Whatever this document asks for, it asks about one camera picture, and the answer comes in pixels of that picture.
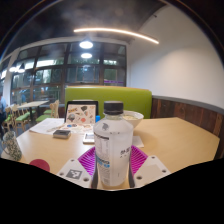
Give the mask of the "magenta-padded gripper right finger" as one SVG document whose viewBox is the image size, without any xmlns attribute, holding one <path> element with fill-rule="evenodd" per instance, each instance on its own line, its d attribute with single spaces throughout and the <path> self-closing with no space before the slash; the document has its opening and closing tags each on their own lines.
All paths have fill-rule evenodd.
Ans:
<svg viewBox="0 0 224 224">
<path fill-rule="evenodd" d="M 171 172 L 155 155 L 148 156 L 136 146 L 131 147 L 128 181 L 131 188 L 140 188 Z"/>
</svg>

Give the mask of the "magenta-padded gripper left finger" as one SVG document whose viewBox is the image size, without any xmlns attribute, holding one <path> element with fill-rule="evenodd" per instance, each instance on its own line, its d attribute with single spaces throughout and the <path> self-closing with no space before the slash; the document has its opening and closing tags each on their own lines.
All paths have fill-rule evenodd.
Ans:
<svg viewBox="0 0 224 224">
<path fill-rule="evenodd" d="M 57 175 L 81 187 L 96 189 L 98 171 L 95 162 L 95 148 L 90 148 L 78 159 L 69 159 Z"/>
</svg>

